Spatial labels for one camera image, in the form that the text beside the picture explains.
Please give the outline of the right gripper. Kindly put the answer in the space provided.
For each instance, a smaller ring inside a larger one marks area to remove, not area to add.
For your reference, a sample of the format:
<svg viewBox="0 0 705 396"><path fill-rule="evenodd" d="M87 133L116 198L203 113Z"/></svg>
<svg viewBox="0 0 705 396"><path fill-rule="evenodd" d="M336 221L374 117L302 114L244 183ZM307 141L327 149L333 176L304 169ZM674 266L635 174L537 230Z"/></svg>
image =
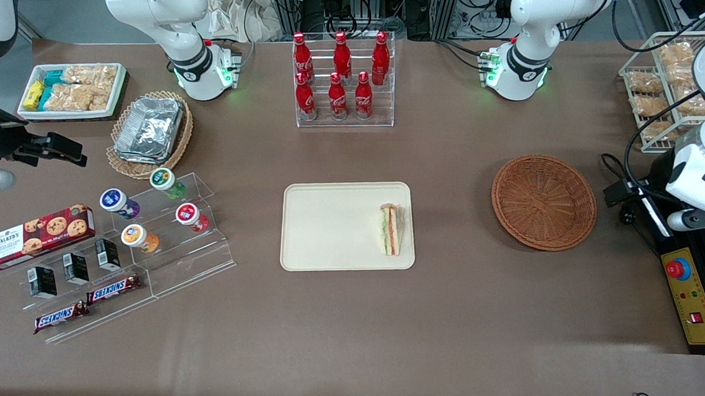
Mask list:
<svg viewBox="0 0 705 396"><path fill-rule="evenodd" d="M37 166L40 159L46 160L49 157L41 144L36 144L43 137L28 133L25 128L27 124L0 109L0 160ZM81 168L87 165L88 157L83 155L83 146L57 132L47 134L47 150L54 152L55 160L70 162Z"/></svg>

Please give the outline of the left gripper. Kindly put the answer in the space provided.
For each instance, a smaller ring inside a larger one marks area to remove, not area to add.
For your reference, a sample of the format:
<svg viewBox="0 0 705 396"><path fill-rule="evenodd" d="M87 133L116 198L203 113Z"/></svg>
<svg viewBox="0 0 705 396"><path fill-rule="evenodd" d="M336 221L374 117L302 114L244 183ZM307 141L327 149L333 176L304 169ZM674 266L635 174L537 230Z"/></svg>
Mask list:
<svg viewBox="0 0 705 396"><path fill-rule="evenodd" d="M646 179L652 190L666 192L685 204L705 211L705 144L685 143L659 156ZM619 180L604 189L605 204L615 207L647 199L641 187Z"/></svg>

